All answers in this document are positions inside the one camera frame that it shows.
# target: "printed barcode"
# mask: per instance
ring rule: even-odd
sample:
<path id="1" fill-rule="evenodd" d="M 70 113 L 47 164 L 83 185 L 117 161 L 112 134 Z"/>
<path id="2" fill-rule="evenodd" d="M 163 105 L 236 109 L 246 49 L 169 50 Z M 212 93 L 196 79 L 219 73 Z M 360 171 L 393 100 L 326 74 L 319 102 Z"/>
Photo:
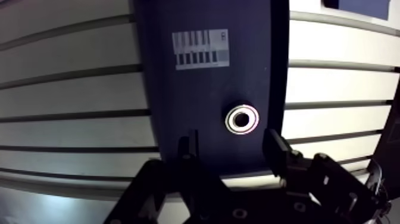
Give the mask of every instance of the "printed barcode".
<path id="1" fill-rule="evenodd" d="M 228 30 L 196 30 L 172 33 L 176 69 L 229 66 Z"/>

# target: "slatwall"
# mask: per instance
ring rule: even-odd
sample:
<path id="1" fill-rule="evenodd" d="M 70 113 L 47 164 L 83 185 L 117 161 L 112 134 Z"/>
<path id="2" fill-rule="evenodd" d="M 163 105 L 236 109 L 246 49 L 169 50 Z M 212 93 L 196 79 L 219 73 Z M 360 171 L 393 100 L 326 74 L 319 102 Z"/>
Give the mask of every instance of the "slatwall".
<path id="1" fill-rule="evenodd" d="M 305 157 L 326 153 L 365 173 L 399 80 L 400 0 L 390 4 L 389 21 L 381 21 L 319 0 L 291 1 L 282 135 Z M 1 221 L 99 223 L 141 165 L 160 157 L 130 7 L 128 0 L 0 5 Z M 224 182 L 278 179 L 243 174 Z M 180 222 L 187 211 L 168 200 L 160 219 Z M 23 213 L 27 205 L 35 210 Z M 49 212 L 55 205 L 63 217 Z"/>

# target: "black mount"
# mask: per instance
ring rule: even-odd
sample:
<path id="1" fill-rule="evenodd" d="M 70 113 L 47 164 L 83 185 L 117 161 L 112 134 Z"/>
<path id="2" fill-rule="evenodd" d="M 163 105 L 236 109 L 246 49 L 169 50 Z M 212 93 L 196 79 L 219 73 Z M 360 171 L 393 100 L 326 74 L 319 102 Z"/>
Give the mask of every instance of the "black mount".
<path id="1" fill-rule="evenodd" d="M 193 131 L 180 139 L 173 165 L 145 163 L 104 223 L 157 223 L 166 195 L 177 192 L 190 212 L 185 223 L 362 224 L 387 204 L 329 156 L 303 158 L 274 130 L 265 131 L 262 150 L 281 188 L 235 191 L 202 166 Z"/>

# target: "dark blue panel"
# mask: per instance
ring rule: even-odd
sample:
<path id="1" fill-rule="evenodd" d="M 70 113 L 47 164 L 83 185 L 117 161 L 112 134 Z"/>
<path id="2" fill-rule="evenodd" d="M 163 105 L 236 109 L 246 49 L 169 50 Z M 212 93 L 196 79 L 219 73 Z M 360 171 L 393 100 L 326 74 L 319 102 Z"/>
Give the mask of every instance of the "dark blue panel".
<path id="1" fill-rule="evenodd" d="M 162 159 L 174 161 L 179 138 L 196 129 L 200 159 L 213 171 L 231 174 L 267 169 L 261 149 L 264 129 L 270 124 L 278 131 L 282 128 L 288 1 L 137 0 L 135 16 Z M 175 35 L 179 39 L 182 32 L 215 29 L 227 30 L 228 34 L 221 32 L 218 37 L 229 39 L 229 51 L 212 52 L 204 58 L 191 52 L 176 54 Z M 184 44 L 192 46 L 200 40 L 209 41 L 198 37 Z M 227 58 L 228 66 L 179 69 Z M 223 111 L 238 101 L 250 102 L 260 114 L 258 127 L 247 135 L 234 135 L 224 125 Z"/>
<path id="2" fill-rule="evenodd" d="M 384 20 L 389 16 L 390 0 L 323 0 L 326 7 L 368 15 Z"/>

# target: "circular hole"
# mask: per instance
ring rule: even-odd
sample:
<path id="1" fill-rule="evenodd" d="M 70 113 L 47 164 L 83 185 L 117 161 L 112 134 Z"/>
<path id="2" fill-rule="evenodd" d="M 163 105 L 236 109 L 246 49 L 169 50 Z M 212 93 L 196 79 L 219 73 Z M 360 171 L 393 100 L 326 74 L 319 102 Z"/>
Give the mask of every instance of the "circular hole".
<path id="1" fill-rule="evenodd" d="M 244 127 L 249 123 L 249 116 L 247 114 L 238 114 L 235 117 L 235 124 L 238 127 Z"/>

